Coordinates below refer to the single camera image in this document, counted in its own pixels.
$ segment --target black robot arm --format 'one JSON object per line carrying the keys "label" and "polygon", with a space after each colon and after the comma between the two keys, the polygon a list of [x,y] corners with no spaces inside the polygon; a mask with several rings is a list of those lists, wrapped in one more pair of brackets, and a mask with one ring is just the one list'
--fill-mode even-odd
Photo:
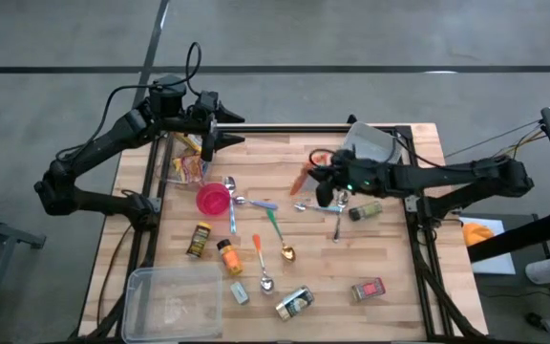
{"label": "black robot arm", "polygon": [[[491,196],[521,197],[534,183],[523,163],[507,156],[432,168],[356,159],[351,150],[335,152],[328,166],[316,166],[309,175],[320,184],[317,202],[327,206],[334,189],[346,189],[378,198],[408,198],[423,226],[438,226],[439,219],[456,208]],[[429,187],[467,184],[441,196],[419,197]]]}
{"label": "black robot arm", "polygon": [[218,101],[215,92],[203,91],[188,109],[182,108],[186,93],[182,80],[168,75],[148,87],[149,96],[119,118],[105,134],[51,162],[34,189],[50,215],[69,215],[77,210],[122,214],[135,229],[153,225],[154,205],[145,197],[98,194],[75,187],[75,180],[112,156],[128,148],[138,148],[155,140],[161,132],[202,136],[201,158],[211,161],[213,152],[242,142],[244,138],[218,131],[218,122],[244,122]]}

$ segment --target gray floor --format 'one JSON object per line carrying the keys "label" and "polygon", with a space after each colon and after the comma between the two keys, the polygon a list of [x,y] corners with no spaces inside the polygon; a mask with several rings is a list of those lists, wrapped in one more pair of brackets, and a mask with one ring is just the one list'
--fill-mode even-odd
{"label": "gray floor", "polygon": [[[0,1],[0,66],[140,66],[159,0]],[[550,65],[550,1],[171,1],[155,65],[181,65],[199,40],[206,65]],[[0,297],[0,341],[65,338],[77,324],[103,217],[47,216],[32,185],[63,148],[94,130],[106,96],[139,75],[0,75],[0,220],[48,235],[20,247]],[[539,118],[550,74],[199,75],[248,122],[436,122],[443,149],[487,139]],[[131,105],[121,93],[111,124]],[[495,153],[525,134],[451,157]],[[473,212],[550,213],[550,146],[520,151],[536,187],[519,200],[490,199]],[[112,187],[117,159],[80,186]],[[485,294],[525,290],[486,289]],[[545,342],[522,315],[550,316],[541,295],[481,299],[490,332]]]}

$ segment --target pink plastic bowl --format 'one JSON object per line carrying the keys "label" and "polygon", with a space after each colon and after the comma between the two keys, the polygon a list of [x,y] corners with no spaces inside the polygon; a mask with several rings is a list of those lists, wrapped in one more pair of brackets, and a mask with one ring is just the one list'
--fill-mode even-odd
{"label": "pink plastic bowl", "polygon": [[220,215],[229,203],[230,194],[221,183],[209,183],[197,193],[197,208],[205,215]]}

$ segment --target green-handled spoon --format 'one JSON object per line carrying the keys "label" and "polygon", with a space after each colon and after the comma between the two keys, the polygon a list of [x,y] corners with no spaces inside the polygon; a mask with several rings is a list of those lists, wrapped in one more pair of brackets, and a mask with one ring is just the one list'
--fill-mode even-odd
{"label": "green-handled spoon", "polygon": [[294,248],[289,247],[284,242],[282,231],[279,229],[279,226],[277,226],[277,220],[275,220],[275,214],[273,213],[273,210],[267,209],[266,215],[268,215],[268,219],[271,221],[271,223],[275,227],[275,230],[277,230],[277,235],[279,235],[279,238],[282,240],[282,255],[284,256],[284,259],[286,259],[288,262],[294,262],[296,260],[296,252],[294,252]]}

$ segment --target butcher block tabletop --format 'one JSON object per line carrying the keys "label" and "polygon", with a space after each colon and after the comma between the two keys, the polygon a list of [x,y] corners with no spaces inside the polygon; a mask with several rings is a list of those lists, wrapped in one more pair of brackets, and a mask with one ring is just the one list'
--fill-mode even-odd
{"label": "butcher block tabletop", "polygon": [[[418,155],[444,163],[434,124],[405,125],[412,128]],[[249,204],[236,206],[238,233],[233,236],[227,211],[221,216],[206,217],[196,208],[196,189],[169,184],[162,204],[155,267],[201,264],[220,267],[223,276],[222,335],[217,340],[425,339],[402,201],[352,196],[348,208],[379,201],[383,212],[355,223],[346,212],[341,221],[341,240],[336,244],[332,242],[336,215],[313,210],[300,212],[293,207],[295,200],[289,196],[289,189],[309,152],[315,148],[336,149],[342,144],[345,134],[240,135],[245,137],[245,142],[219,151],[207,179],[221,183],[225,176],[233,176],[237,184],[236,195],[277,203],[280,229],[286,244],[294,247],[297,260],[289,263],[282,258],[281,241],[264,209]],[[122,153],[114,194],[120,195],[122,189],[141,191],[148,153],[149,145]],[[427,194],[438,196],[450,190],[449,187],[440,187],[427,190]],[[213,229],[200,260],[191,261],[185,253],[199,222],[207,222]],[[109,217],[105,222],[80,322],[80,334],[87,334],[96,326],[97,300],[104,277],[128,225],[122,216]],[[448,221],[437,231],[436,247],[445,289],[471,323],[487,333],[461,228],[456,222]],[[263,295],[260,291],[262,269],[252,242],[253,234],[260,234],[262,238],[266,270],[275,280],[275,291],[271,295]],[[101,317],[122,292],[132,236],[130,233],[125,237],[115,260],[104,293]],[[243,261],[244,270],[239,276],[230,276],[225,270],[216,248],[222,239],[230,240]],[[386,293],[361,303],[354,302],[350,287],[374,277],[381,277]],[[239,305],[230,291],[230,285],[236,281],[242,282],[247,290],[250,301],[246,305]],[[314,303],[301,314],[282,321],[275,306],[302,285],[313,292]],[[433,294],[430,303],[439,333],[439,316]]]}

